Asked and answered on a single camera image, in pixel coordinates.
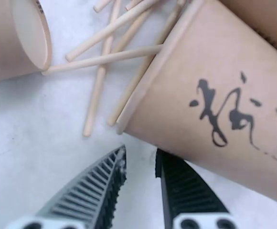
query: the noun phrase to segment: white surface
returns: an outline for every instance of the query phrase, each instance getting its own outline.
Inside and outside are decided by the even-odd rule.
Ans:
[[[65,62],[66,52],[107,24],[112,6],[96,14],[96,0],[41,3],[52,32],[55,64]],[[170,0],[152,13],[130,47],[152,45],[174,3]],[[117,36],[126,28],[118,30]],[[100,53],[101,45],[97,45],[82,58]],[[0,83],[0,229],[11,220],[34,214],[70,179],[121,144],[128,151],[128,181],[120,191],[114,229],[164,228],[160,180],[154,178],[155,148],[128,135],[117,136],[106,125],[140,63],[136,59],[109,67],[91,138],[83,138],[82,131],[96,67],[47,77],[38,73]],[[276,202],[197,170],[241,228],[277,228]]]

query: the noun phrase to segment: kraft paper cup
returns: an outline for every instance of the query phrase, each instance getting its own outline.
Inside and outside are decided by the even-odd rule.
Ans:
[[[118,120],[277,200],[277,50],[217,0],[194,0]]]
[[[277,49],[277,0],[220,0]]]
[[[51,38],[37,0],[0,0],[0,80],[47,70]]]

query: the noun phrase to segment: paper cup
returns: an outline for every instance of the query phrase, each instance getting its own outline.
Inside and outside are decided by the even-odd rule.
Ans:
[[[277,50],[217,0],[194,0],[119,131],[277,200]]]
[[[277,0],[220,0],[277,49]]]
[[[37,0],[0,0],[0,80],[47,70],[51,38]]]

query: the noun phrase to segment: wooden skewer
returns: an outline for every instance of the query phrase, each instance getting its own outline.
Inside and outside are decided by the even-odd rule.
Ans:
[[[104,7],[106,7],[111,0],[99,0],[99,2],[93,7],[96,13],[99,13]]]
[[[133,7],[135,7],[137,4],[139,4],[142,0],[131,0],[131,2],[128,3],[126,6],[126,10],[130,10]]]
[[[49,75],[52,73],[65,72],[69,70],[86,68],[86,67],[95,66],[95,65],[102,65],[102,64],[126,60],[126,59],[155,55],[158,52],[160,52],[161,48],[162,48],[162,45],[147,46],[147,47],[142,47],[142,48],[133,49],[129,51],[93,57],[82,61],[65,63],[61,65],[52,66],[47,71],[42,72],[42,74]]]
[[[129,44],[131,39],[134,37],[136,32],[142,26],[144,21],[150,15],[150,13],[152,12],[152,9],[153,9],[153,7],[151,7],[147,11],[143,12],[141,15],[139,15],[138,18],[135,19],[135,21],[132,23],[132,25],[129,27],[129,29],[126,31],[126,33],[122,36],[119,43],[112,50],[112,53],[121,52],[124,50],[124,48]]]
[[[123,24],[127,23],[128,21],[138,17],[142,12],[147,10],[149,7],[151,7],[153,4],[155,4],[158,1],[160,1],[160,0],[144,0],[144,1],[142,1],[140,4],[138,4],[132,10],[129,10],[127,13],[120,16],[114,23],[109,24],[103,30],[99,31],[94,36],[92,36],[90,39],[83,42],[77,48],[75,48],[74,50],[69,52],[66,55],[66,59],[68,61],[73,61],[76,57],[78,57],[79,55],[84,53],[86,50],[91,48],[93,45],[95,45],[102,39],[108,37],[117,28],[119,28]]]
[[[155,45],[159,45],[164,43],[166,38],[168,37],[170,31],[172,30],[173,26],[176,24],[177,20],[179,19],[179,15],[186,3],[186,0],[178,0],[175,8],[171,12],[170,16],[167,19],[167,22],[159,34],[158,38],[155,41]],[[137,87],[138,83],[140,82],[141,78],[144,76],[146,70],[149,68],[151,62],[153,61],[155,56],[148,56],[145,58],[143,64],[140,66],[137,75],[131,80],[130,84],[127,86],[126,90],[124,91],[123,95],[121,96],[117,106],[115,107],[113,113],[107,120],[107,124],[113,126],[118,117],[120,116],[121,112],[123,111],[127,101],[131,97],[132,93],[134,92],[135,88]]]
[[[121,0],[115,0],[109,23],[113,23],[118,18],[120,6],[121,6]],[[102,55],[110,54],[112,43],[113,43],[113,36],[109,36],[107,37],[107,39],[105,39],[103,44],[103,49],[102,49]],[[96,81],[94,84],[94,89],[92,92],[92,97],[90,100],[86,121],[85,121],[85,127],[83,131],[83,135],[85,137],[89,137],[92,134],[93,124],[96,117],[100,94],[103,89],[106,72],[107,72],[107,67],[105,65],[99,66],[97,70]]]

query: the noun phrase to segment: tabletop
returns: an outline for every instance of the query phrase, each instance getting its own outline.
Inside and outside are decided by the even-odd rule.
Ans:
[[[174,0],[163,0],[126,49],[152,45]],[[96,0],[40,0],[52,41],[53,64],[105,27],[112,4],[99,14]],[[122,12],[127,0],[123,0]],[[115,33],[115,42],[129,24]],[[81,59],[99,56],[101,43]],[[0,229],[35,214],[59,189],[114,148],[126,145],[127,181],[121,188],[113,228],[164,228],[156,148],[127,134],[117,135],[106,119],[142,58],[110,64],[90,138],[82,135],[97,67],[0,82]],[[277,202],[194,166],[230,210],[240,228],[277,228]]]

